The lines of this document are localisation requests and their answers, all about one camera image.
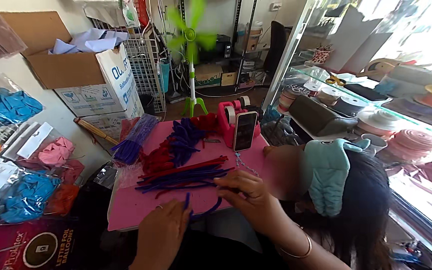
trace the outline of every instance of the scissors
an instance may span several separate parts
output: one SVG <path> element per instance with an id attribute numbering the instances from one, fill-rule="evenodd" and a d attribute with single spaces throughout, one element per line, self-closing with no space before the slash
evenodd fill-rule
<path id="1" fill-rule="evenodd" d="M 327 84 L 337 84 L 339 86 L 345 86 L 346 85 L 346 81 L 343 79 L 340 79 L 338 77 L 336 77 L 336 75 L 334 75 L 333 73 L 331 73 L 329 70 L 326 70 L 326 72 L 329 74 L 329 78 L 325 80 L 325 82 Z"/>

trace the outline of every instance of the pink table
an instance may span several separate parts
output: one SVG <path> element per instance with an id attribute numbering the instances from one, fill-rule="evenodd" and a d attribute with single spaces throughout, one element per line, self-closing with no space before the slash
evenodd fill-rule
<path id="1" fill-rule="evenodd" d="M 144 144 L 144 152 L 149 154 L 151 151 L 159 147 L 159 144 L 166 139 L 166 137 L 173 131 L 173 122 L 165 121 L 160 122 L 154 127 L 149 138 Z M 200 141 L 195 148 L 200 149 L 201 152 L 193 153 L 187 165 L 205 162 L 215 159 L 220 155 L 228 156 L 229 160 L 223 164 L 224 169 L 236 167 L 236 156 L 234 151 L 224 144 L 223 138 L 220 136 L 212 136 L 221 140 L 221 143 L 205 143 L 203 149 L 202 141 Z M 241 159 L 249 168 L 258 171 L 263 167 L 263 148 L 267 146 L 266 140 L 259 135 L 252 142 L 251 149 L 241 151 Z M 113 230 L 131 230 L 136 229 L 143 218 L 151 212 L 156 206 L 161 203 L 168 202 L 171 199 L 184 201 L 187 190 L 175 190 L 165 193 L 156 200 L 155 196 L 159 191 L 152 191 L 142 194 L 136 191 L 135 187 L 120 188 L 113 192 L 110 205 L 111 209 L 108 215 L 108 231 Z M 218 200 L 215 187 L 204 187 L 200 189 L 193 189 L 191 192 L 191 204 L 195 214 L 202 213 L 213 207 Z M 230 204 L 223 200 L 223 203 L 218 209 L 229 207 Z"/>

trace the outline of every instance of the gold bangle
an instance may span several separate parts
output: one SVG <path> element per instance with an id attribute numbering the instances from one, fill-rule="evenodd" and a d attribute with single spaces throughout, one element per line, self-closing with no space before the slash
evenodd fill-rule
<path id="1" fill-rule="evenodd" d="M 309 235 L 306 235 L 306 238 L 308 239 L 308 243 L 309 243 L 309 249 L 308 252 L 306 252 L 306 254 L 302 255 L 302 256 L 296 256 L 296 255 L 292 255 L 288 252 L 286 252 L 286 250 L 284 250 L 283 248 L 280 248 L 285 254 L 290 255 L 291 257 L 294 258 L 298 258 L 298 259 L 303 259 L 309 256 L 309 254 L 311 254 L 311 250 L 313 250 L 313 244 L 311 243 L 311 238 L 309 237 Z"/>

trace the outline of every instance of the wire grid panel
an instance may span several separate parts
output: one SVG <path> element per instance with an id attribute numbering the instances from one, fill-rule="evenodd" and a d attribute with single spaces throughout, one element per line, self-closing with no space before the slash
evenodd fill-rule
<path id="1" fill-rule="evenodd" d="M 166 112 L 165 96 L 161 72 L 159 49 L 155 39 L 149 38 L 153 34 L 153 28 L 148 27 L 143 33 L 135 27 L 112 27 L 111 25 L 90 18 L 94 27 L 117 32 L 126 32 L 129 39 L 124 41 L 124 47 L 129 58 L 129 64 L 134 75 L 138 94 L 151 94 L 154 98 L 154 111 Z"/>

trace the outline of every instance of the smartphone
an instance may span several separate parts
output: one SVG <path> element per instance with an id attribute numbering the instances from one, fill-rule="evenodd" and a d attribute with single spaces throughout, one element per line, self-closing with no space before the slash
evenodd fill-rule
<path id="1" fill-rule="evenodd" d="M 236 129 L 233 140 L 233 150 L 235 152 L 251 148 L 257 118 L 258 113 L 255 111 L 242 112 L 236 115 Z"/>

